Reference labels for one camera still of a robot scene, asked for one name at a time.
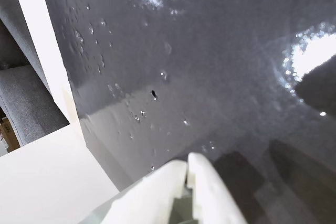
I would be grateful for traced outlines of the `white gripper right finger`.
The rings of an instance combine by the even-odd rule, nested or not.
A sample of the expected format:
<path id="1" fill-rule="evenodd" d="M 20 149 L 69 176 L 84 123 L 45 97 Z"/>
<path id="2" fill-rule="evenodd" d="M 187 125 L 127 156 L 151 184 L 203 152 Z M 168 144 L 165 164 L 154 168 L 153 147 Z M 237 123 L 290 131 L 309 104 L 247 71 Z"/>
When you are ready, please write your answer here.
<path id="1" fill-rule="evenodd" d="M 230 191 L 211 162 L 189 153 L 187 187 L 192 190 L 192 214 L 198 223 L 246 223 Z"/>

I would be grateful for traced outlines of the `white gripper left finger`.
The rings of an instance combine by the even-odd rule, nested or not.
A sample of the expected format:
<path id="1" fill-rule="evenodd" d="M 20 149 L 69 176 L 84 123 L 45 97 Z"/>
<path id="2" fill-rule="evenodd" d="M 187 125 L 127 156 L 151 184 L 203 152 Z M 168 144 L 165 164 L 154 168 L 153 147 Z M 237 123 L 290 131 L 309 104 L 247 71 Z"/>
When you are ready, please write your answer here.
<path id="1" fill-rule="evenodd" d="M 168 223 L 175 198 L 182 195 L 187 162 L 174 160 L 117 195 L 103 223 Z"/>

